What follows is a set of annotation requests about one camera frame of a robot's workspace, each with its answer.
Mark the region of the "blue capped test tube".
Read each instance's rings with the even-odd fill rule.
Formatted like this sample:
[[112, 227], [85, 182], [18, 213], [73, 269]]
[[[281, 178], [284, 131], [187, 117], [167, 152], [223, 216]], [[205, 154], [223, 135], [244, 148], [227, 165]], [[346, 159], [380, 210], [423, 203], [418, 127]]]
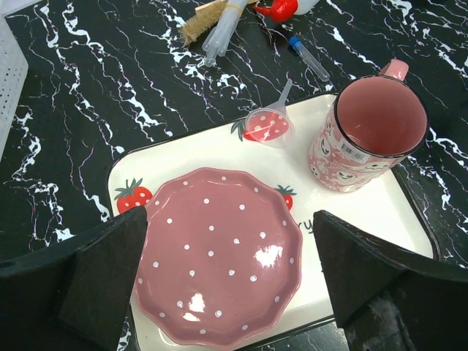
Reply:
[[330, 80], [329, 73], [296, 36], [289, 38], [288, 44], [322, 82]]

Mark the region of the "white squeeze bottle red cap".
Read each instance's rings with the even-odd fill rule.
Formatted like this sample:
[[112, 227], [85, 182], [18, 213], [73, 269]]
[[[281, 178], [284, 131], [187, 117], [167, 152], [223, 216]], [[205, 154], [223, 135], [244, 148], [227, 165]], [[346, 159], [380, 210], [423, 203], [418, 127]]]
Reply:
[[285, 22], [295, 15], [305, 15], [319, 0], [274, 0], [271, 6], [253, 6], [253, 10], [277, 23]]

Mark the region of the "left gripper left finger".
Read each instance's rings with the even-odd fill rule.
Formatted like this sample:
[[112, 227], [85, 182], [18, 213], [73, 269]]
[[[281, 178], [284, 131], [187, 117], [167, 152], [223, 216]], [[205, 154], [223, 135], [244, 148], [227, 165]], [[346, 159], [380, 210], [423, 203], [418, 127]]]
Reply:
[[116, 350], [146, 230], [140, 206], [1, 261], [1, 349]]

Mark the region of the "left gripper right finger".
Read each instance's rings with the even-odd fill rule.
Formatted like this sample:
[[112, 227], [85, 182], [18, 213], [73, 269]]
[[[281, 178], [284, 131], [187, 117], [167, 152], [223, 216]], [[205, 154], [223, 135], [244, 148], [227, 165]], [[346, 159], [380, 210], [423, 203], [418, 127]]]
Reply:
[[467, 270], [314, 213], [336, 325], [351, 350], [466, 350]]

